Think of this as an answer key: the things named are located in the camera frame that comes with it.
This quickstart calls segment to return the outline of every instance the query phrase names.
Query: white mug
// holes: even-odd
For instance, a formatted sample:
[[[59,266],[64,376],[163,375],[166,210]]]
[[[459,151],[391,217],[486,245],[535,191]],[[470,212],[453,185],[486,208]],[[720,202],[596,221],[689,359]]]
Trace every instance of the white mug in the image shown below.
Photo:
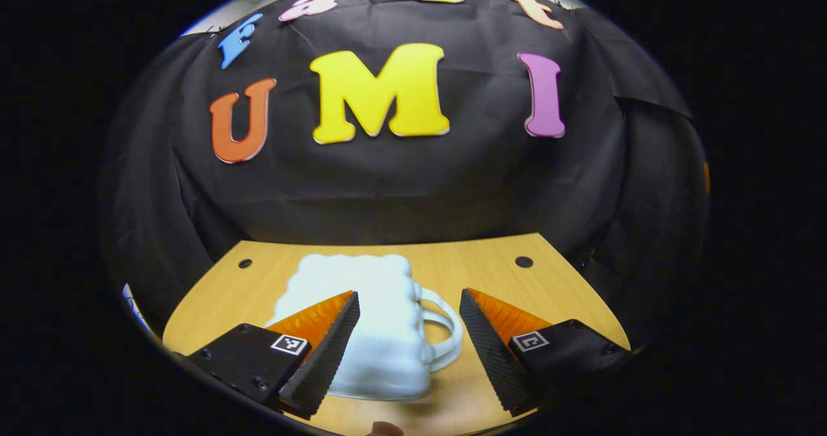
[[[463,322],[439,295],[411,278],[410,262],[399,254],[305,256],[265,327],[351,289],[359,294],[359,321],[328,394],[368,400],[423,397],[429,373],[459,356]],[[423,309],[422,300],[437,304],[447,316]],[[451,338],[427,342],[425,321],[447,327]]]

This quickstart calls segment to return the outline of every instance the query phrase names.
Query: pink letter i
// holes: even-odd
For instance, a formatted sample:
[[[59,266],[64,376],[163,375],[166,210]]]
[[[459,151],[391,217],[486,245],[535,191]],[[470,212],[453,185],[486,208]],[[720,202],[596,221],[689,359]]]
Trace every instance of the pink letter i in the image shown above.
[[[529,69],[531,80],[531,116],[525,120],[529,136],[562,138],[566,126],[560,119],[558,100],[558,74],[560,65],[538,54],[517,54]]]

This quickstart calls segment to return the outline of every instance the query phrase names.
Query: black fabric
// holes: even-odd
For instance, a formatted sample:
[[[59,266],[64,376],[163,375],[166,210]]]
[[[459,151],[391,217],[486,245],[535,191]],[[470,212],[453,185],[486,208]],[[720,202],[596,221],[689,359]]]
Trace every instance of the black fabric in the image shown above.
[[[337,0],[289,23],[296,0],[256,12],[251,44],[225,70],[218,43],[236,29],[177,39],[129,92],[101,166],[100,236],[112,279],[129,283],[162,332],[188,289],[236,242],[389,244],[540,232],[614,310],[633,347],[680,291],[705,225],[703,153],[667,76],[592,10],[546,0],[566,30],[511,0],[457,5]],[[310,62],[351,50],[378,74],[394,48],[439,45],[440,106],[451,132],[319,145],[319,77]],[[561,66],[566,135],[532,138],[519,52]],[[269,133],[253,160],[228,165],[211,145],[210,104],[277,80]],[[348,111],[348,121],[357,124]]]

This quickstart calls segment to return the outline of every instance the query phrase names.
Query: mug handle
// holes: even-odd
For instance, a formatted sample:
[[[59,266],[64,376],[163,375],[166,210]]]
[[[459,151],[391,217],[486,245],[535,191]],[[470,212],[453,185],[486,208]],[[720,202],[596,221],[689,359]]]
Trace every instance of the mug handle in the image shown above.
[[[440,307],[448,315],[448,318],[445,318],[439,313],[423,309],[423,319],[438,322],[438,324],[442,324],[451,331],[451,338],[437,342],[437,344],[429,344],[434,349],[434,359],[431,360],[431,363],[428,363],[428,372],[432,373],[450,365],[453,360],[457,360],[463,350],[463,347],[461,347],[463,345],[463,322],[457,312],[431,289],[422,288],[422,300],[437,304],[437,307]]]

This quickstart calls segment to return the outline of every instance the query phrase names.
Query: yellow letter m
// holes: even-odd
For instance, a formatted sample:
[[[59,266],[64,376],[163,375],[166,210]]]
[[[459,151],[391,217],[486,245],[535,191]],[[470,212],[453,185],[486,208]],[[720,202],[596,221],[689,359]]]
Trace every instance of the yellow letter m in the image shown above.
[[[439,110],[437,92],[437,62],[444,54],[437,45],[399,45],[377,77],[351,51],[314,59],[310,69],[319,73],[321,121],[313,139],[319,144],[353,139],[355,127],[345,120],[345,101],[364,132],[377,136],[394,99],[396,115],[388,127],[395,135],[446,134],[449,122]]]

